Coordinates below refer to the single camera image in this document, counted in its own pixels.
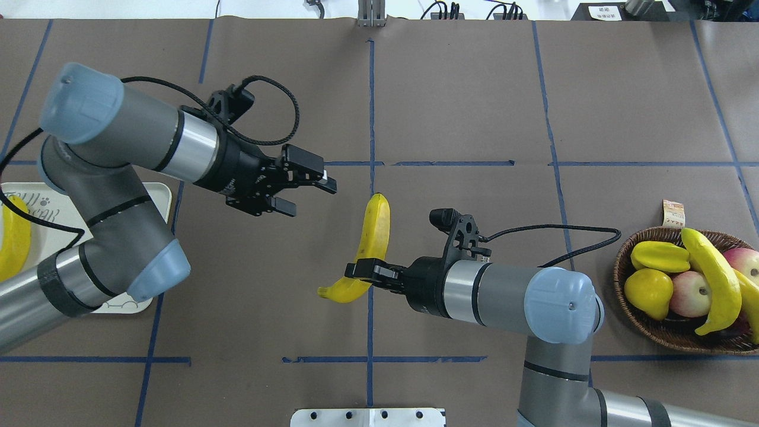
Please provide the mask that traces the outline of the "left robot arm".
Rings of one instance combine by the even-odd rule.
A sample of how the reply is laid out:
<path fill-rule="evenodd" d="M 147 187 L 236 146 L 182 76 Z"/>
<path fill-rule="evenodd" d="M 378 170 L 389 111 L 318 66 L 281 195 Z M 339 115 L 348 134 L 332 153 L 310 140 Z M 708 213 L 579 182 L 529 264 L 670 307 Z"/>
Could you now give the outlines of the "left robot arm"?
<path fill-rule="evenodd" d="M 284 138 L 248 138 L 234 123 L 254 105 L 247 90 L 266 82 L 294 108 Z M 168 81 L 117 78 L 79 63 L 65 64 L 48 92 L 40 126 L 47 138 L 37 162 L 49 187 L 68 196 L 83 230 L 47 222 L 75 235 L 65 248 L 2 281 L 2 352 L 62 323 L 86 316 L 121 294 L 143 302 L 173 288 L 192 268 L 178 238 L 155 206 L 135 167 L 194 184 L 250 214 L 296 215 L 278 197 L 314 186 L 337 192 L 324 159 L 290 143 L 300 106 L 289 89 L 260 75 L 244 78 L 203 101 Z"/>

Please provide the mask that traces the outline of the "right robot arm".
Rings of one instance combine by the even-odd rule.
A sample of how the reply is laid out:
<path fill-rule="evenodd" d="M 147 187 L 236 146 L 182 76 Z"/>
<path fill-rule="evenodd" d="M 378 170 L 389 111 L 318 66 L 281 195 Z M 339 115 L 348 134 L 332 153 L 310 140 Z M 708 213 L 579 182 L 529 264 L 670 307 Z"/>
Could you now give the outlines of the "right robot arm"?
<path fill-rule="evenodd" d="M 747 425 L 592 387 L 593 337 L 605 311 L 583 273 L 420 257 L 409 267 L 359 259 L 345 275 L 404 295 L 420 313 L 526 336 L 519 426 Z"/>

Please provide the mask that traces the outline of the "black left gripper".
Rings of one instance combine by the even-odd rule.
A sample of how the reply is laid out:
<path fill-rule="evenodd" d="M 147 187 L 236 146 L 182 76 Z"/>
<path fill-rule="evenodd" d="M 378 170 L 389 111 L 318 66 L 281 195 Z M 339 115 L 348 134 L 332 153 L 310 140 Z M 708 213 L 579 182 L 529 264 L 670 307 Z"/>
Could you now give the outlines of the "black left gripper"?
<path fill-rule="evenodd" d="M 323 157 L 293 144 L 285 144 L 278 157 L 258 148 L 244 151 L 235 137 L 223 137 L 211 168 L 195 186 L 225 196 L 228 206 L 250 215 L 278 213 L 296 216 L 296 204 L 276 193 L 283 189 L 314 186 L 331 195 L 338 192 Z"/>

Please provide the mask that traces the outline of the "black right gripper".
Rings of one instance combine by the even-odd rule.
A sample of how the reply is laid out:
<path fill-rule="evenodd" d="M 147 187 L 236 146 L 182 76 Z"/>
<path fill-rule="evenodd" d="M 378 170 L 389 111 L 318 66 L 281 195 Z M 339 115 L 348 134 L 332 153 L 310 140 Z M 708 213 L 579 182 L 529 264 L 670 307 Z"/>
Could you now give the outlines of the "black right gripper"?
<path fill-rule="evenodd" d="M 447 266 L 441 257 L 420 257 L 404 271 L 390 268 L 381 259 L 357 259 L 346 265 L 345 277 L 404 295 L 418 313 L 450 318 L 444 301 Z"/>

